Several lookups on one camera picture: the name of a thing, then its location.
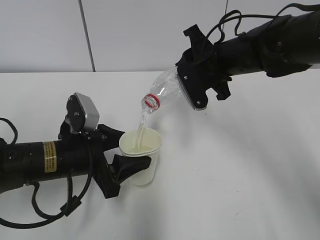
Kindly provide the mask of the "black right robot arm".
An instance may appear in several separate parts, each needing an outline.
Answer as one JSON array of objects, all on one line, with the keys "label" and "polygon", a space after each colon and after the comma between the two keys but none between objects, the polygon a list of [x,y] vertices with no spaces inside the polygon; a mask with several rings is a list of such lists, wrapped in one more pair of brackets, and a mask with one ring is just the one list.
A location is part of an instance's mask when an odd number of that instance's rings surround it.
[{"label": "black right robot arm", "polygon": [[208,103],[206,91],[227,99],[233,76],[265,72],[279,78],[320,63],[320,12],[277,17],[233,39],[211,43],[197,25],[186,29],[191,47],[176,63],[182,90],[196,107]]}]

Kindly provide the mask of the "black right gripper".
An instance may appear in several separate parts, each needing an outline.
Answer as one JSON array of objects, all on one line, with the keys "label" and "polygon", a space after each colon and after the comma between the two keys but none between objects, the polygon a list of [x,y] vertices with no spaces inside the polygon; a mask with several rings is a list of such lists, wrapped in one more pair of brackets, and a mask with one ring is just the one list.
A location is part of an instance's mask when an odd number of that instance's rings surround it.
[{"label": "black right gripper", "polygon": [[231,95],[228,82],[232,79],[219,69],[215,46],[201,32],[197,24],[189,27],[183,33],[189,37],[190,48],[182,54],[175,66],[185,64],[192,68],[205,89],[205,93],[208,89],[213,89],[218,100],[226,100]]}]

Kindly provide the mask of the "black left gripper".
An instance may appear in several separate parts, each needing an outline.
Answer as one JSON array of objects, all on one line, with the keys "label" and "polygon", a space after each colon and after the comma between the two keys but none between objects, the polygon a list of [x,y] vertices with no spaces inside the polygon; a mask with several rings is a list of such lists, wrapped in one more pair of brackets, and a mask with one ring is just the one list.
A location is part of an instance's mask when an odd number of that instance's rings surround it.
[{"label": "black left gripper", "polygon": [[120,184],[140,171],[146,170],[152,159],[149,156],[130,157],[115,154],[108,164],[105,151],[119,147],[124,131],[99,124],[95,130],[72,132],[66,118],[60,126],[58,139],[64,152],[71,158],[72,168],[82,166],[88,180],[94,179],[106,199],[119,195]]}]

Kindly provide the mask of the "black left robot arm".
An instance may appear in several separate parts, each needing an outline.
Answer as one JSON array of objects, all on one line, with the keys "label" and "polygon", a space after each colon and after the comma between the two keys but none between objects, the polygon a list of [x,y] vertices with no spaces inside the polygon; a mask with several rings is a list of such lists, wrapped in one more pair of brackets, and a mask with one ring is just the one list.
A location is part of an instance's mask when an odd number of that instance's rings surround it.
[{"label": "black left robot arm", "polygon": [[94,179],[106,199],[119,195],[121,183],[146,170],[149,156],[114,155],[108,163],[105,152],[119,147],[124,132],[99,124],[96,129],[71,132],[63,122],[58,140],[17,143],[18,131],[6,118],[14,134],[13,141],[0,141],[0,191],[21,188],[31,182],[42,182],[73,176],[88,175]]}]

